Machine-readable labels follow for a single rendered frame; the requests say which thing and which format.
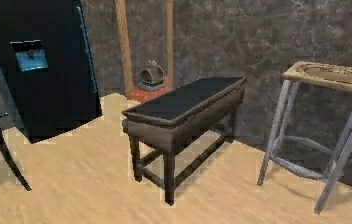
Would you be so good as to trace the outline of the dark brown bench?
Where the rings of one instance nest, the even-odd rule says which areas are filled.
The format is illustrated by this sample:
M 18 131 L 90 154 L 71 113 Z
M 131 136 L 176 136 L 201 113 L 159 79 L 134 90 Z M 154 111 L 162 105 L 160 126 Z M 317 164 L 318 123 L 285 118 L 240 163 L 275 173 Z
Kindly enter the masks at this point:
M 247 78 L 206 77 L 123 111 L 136 181 L 147 178 L 174 203 L 176 188 L 223 143 L 235 138 Z M 210 129 L 220 136 L 180 173 L 176 156 Z

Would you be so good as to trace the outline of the small dark arched statue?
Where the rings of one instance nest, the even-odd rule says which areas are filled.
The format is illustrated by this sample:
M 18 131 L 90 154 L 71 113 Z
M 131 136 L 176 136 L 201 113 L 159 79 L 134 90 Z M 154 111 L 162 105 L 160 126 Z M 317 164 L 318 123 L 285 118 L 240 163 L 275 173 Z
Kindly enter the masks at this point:
M 165 88 L 164 69 L 155 60 L 149 60 L 148 66 L 141 70 L 136 86 L 149 92 Z

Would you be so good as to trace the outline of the black fridge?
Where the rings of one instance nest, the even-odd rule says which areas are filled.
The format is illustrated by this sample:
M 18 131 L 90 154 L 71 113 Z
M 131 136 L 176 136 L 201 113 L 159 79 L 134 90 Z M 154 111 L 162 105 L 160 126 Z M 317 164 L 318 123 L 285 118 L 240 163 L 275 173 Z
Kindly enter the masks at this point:
M 0 93 L 32 143 L 102 115 L 81 0 L 0 0 Z

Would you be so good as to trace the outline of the grey metal stool wooden seat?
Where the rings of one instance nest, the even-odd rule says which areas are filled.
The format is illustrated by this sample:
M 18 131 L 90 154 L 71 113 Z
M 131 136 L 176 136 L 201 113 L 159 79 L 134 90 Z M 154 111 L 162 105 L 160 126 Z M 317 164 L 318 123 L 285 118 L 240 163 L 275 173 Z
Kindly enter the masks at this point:
M 325 187 L 314 207 L 314 212 L 319 214 L 323 210 L 336 182 L 342 175 L 344 166 L 352 153 L 352 111 L 334 149 L 329 149 L 309 138 L 289 136 L 285 131 L 299 86 L 302 83 L 352 93 L 352 67 L 298 61 L 282 74 L 282 78 L 283 85 L 257 184 L 259 186 L 263 184 L 270 161 L 299 177 L 322 181 L 325 183 Z M 278 151 L 286 140 L 301 143 L 328 154 L 330 158 L 326 171 L 319 174 L 279 157 Z

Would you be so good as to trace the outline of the wooden door frame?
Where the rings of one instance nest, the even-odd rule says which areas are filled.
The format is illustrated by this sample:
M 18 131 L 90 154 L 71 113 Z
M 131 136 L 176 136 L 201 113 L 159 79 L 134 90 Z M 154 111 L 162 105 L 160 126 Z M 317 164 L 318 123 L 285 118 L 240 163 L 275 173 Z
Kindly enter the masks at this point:
M 131 49 L 129 40 L 128 20 L 127 20 L 127 3 L 126 0 L 114 0 L 118 37 L 120 42 L 121 52 L 121 63 L 123 66 L 124 74 L 124 87 L 125 96 L 128 99 L 133 97 L 133 73 L 132 73 L 132 61 L 131 61 Z M 173 0 L 159 0 L 160 3 L 165 4 L 164 12 L 166 13 L 166 19 L 164 24 L 166 25 L 166 60 L 167 69 L 166 74 L 168 75 L 168 85 L 170 88 L 174 86 L 174 57 L 173 57 Z

